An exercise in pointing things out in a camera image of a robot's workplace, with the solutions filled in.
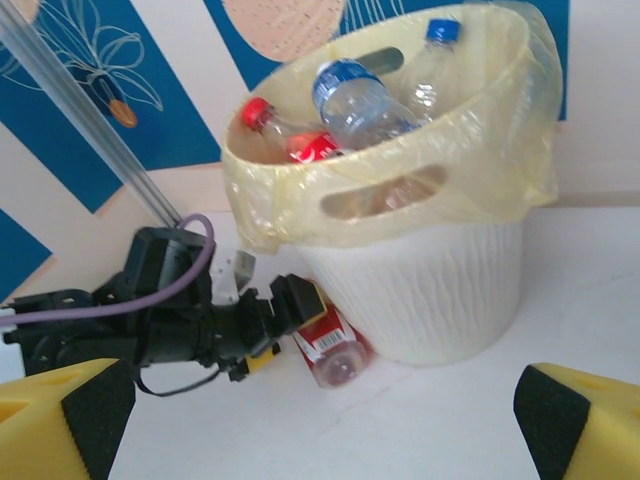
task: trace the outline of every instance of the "robotic arm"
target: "robotic arm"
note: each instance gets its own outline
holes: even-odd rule
[[[142,228],[132,242],[124,270],[95,292],[62,290],[17,298],[7,308],[16,314],[98,307],[131,302],[154,294],[189,270],[205,247],[206,238],[180,228]],[[4,334],[7,344],[21,347],[25,373],[33,375],[97,358],[124,359],[136,372],[153,364],[196,361],[205,368],[217,364],[210,377],[168,396],[191,390],[225,372],[240,381],[252,366],[279,352],[278,340],[323,315],[326,307],[313,283],[295,275],[271,283],[273,298],[258,298],[239,280],[235,303],[212,304],[212,281],[205,268],[186,288],[148,308],[94,318],[19,324]]]

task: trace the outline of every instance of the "painted flower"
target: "painted flower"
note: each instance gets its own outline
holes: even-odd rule
[[[131,128],[136,102],[163,110],[153,86],[135,71],[144,60],[140,35],[102,25],[93,0],[42,0],[33,25],[104,115]],[[0,75],[39,89],[2,46]]]

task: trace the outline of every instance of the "metal rod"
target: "metal rod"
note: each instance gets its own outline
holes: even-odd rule
[[[177,225],[180,214],[12,0],[0,0],[0,41],[142,205]]]

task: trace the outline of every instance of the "black foam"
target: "black foam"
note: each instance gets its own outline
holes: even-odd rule
[[[541,480],[562,480],[589,417],[591,403],[529,365],[513,410]]]
[[[131,370],[119,360],[62,400],[69,431],[91,480],[107,480],[135,404]]]

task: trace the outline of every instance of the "red bottle cap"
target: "red bottle cap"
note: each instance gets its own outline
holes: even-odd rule
[[[242,108],[242,121],[251,130],[259,130],[261,127],[260,120],[270,108],[271,104],[264,98],[252,98]]]

